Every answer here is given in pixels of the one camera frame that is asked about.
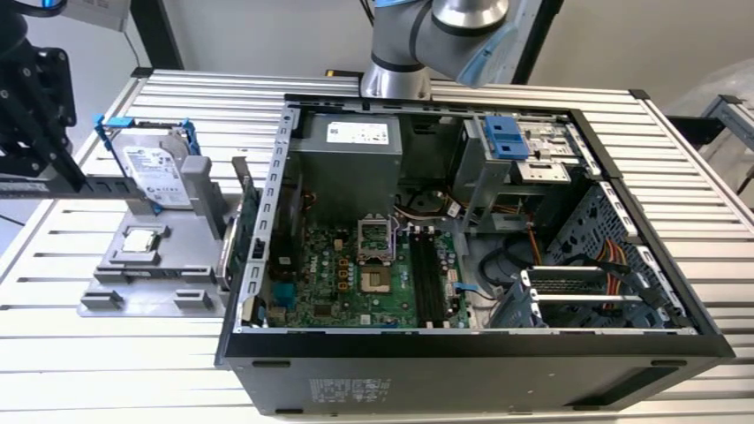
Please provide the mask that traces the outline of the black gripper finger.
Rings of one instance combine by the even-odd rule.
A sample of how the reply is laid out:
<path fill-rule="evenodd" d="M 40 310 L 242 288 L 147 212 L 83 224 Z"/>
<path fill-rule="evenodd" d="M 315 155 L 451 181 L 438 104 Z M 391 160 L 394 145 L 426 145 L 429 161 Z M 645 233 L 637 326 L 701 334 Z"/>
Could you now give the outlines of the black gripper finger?
<path fill-rule="evenodd" d="M 76 195 L 86 177 L 70 154 L 66 136 L 34 140 L 1 126 L 1 194 Z"/>

